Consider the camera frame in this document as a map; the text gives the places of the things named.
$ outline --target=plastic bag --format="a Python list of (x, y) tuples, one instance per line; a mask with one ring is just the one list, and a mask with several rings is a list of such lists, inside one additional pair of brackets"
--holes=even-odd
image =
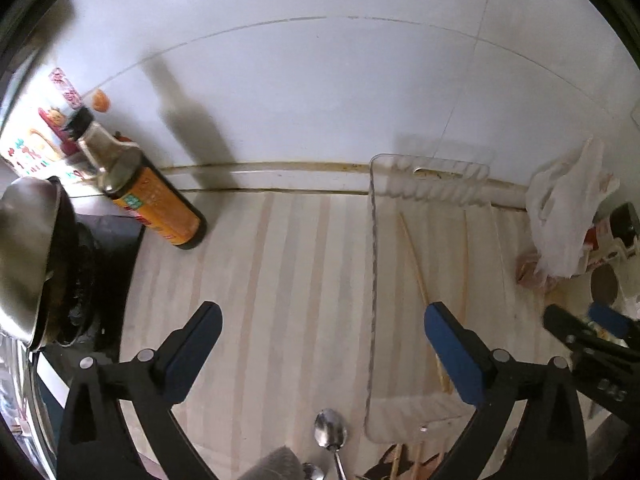
[(526, 193), (531, 235), (540, 259), (535, 273), (570, 278), (578, 273), (584, 236), (600, 203), (620, 181), (602, 171), (604, 142), (590, 137), (575, 150), (535, 174)]

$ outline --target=spoon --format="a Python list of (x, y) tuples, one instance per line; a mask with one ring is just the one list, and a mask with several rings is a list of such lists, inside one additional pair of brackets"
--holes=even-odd
[(316, 464), (305, 462), (302, 465), (302, 471), (305, 474), (305, 480), (324, 480), (324, 471)]
[(340, 413), (335, 410), (322, 410), (316, 416), (314, 423), (314, 437), (318, 446), (334, 454), (335, 468), (338, 471), (338, 480), (346, 480), (342, 462), (338, 456), (338, 450), (344, 446), (347, 440), (347, 428)]

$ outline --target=wooden skewer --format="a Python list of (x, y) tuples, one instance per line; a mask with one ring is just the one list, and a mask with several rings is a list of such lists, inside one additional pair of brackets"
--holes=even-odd
[[(400, 225), (402, 226), (402, 232), (404, 233), (404, 238), (406, 239), (406, 243), (409, 246), (409, 254), (411, 254), (412, 267), (414, 268), (415, 279), (418, 282), (418, 288), (420, 289), (420, 296), (422, 297), (422, 302), (424, 306), (429, 304), (429, 297), (427, 295), (427, 287), (424, 285), (424, 278), (422, 276), (422, 271), (420, 270), (420, 262), (418, 261), (418, 255), (415, 253), (414, 243), (411, 241), (411, 235), (409, 234), (409, 229), (406, 226), (406, 221), (404, 220), (404, 215), (401, 212), (398, 212), (398, 220)], [(444, 393), (450, 393), (452, 391), (451, 382), (449, 380), (449, 376), (444, 371), (442, 367), (442, 362), (436, 356), (436, 370), (438, 371), (438, 378), (440, 380), (440, 387)]]
[(400, 467), (400, 457), (402, 456), (402, 444), (396, 444), (394, 449), (394, 461), (391, 465), (391, 474), (389, 480), (396, 480), (398, 478), (398, 468)]
[(465, 256), (463, 262), (463, 281), (462, 281), (462, 309), (460, 309), (460, 316), (458, 322), (464, 326), (466, 321), (466, 304), (468, 303), (469, 295), (469, 238), (468, 229), (466, 227), (466, 211), (463, 211), (465, 215)]
[(444, 459), (444, 455), (447, 452), (447, 439), (443, 439), (440, 443), (440, 453), (438, 453), (438, 457), (436, 459), (436, 467), (440, 465), (442, 460)]
[(411, 467), (411, 478), (410, 480), (417, 480), (418, 473), (420, 472), (420, 468), (422, 467), (422, 452), (424, 451), (424, 442), (418, 444), (418, 450), (414, 457), (414, 465)]

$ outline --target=gray cloth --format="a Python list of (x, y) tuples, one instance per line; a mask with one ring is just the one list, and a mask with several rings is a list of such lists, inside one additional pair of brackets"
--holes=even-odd
[(609, 415), (587, 439), (589, 478), (603, 474), (614, 461), (629, 426), (615, 415)]
[(298, 457), (286, 446), (260, 459), (238, 480), (303, 480), (304, 473)]

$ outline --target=bottle cap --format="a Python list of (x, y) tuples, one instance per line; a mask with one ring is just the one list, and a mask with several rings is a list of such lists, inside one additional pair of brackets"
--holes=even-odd
[(93, 120), (94, 115), (91, 113), (89, 108), (83, 106), (69, 117), (68, 121), (63, 126), (63, 130), (69, 134), (70, 139), (78, 140), (82, 137), (82, 134), (85, 133), (89, 124), (91, 124)]

